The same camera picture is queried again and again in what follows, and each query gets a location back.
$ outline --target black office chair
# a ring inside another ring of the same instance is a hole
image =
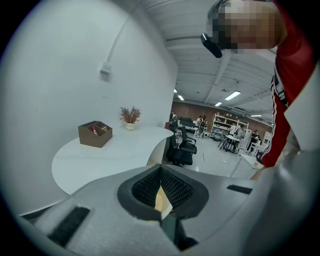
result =
[[[169,149],[166,152],[166,158],[172,162],[175,166],[188,165],[191,166],[193,164],[192,155],[197,153],[195,150],[190,148],[178,148],[178,144],[176,142],[176,136],[172,135],[169,141]]]
[[[186,149],[190,149],[190,150],[195,150],[195,154],[196,154],[197,153],[197,147],[196,147],[197,141],[194,138],[187,136],[187,130],[186,130],[186,127],[184,127],[184,126],[181,126],[181,133],[182,133],[182,142],[180,144],[180,149],[186,148]]]

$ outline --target white curved wall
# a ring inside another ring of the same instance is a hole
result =
[[[43,1],[6,49],[0,67],[0,180],[16,214],[67,196],[51,164],[78,136],[78,125],[101,120],[119,127],[120,106],[132,105],[142,111],[139,125],[164,127],[169,118],[178,67],[140,7],[115,45],[112,75],[100,75],[135,6],[114,2]]]

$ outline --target ceiling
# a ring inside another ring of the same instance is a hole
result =
[[[223,53],[215,58],[201,43],[207,13],[215,0],[141,0],[140,4],[160,29],[167,49],[178,63],[176,98],[186,103],[228,109],[237,114],[261,114],[272,123],[270,83],[276,49]],[[241,94],[227,101],[234,91]]]

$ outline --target fluorescent light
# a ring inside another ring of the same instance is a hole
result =
[[[240,91],[235,91],[234,93],[232,93],[230,96],[226,97],[225,100],[226,101],[230,101],[231,99],[233,99],[234,97],[238,96],[241,92]]]

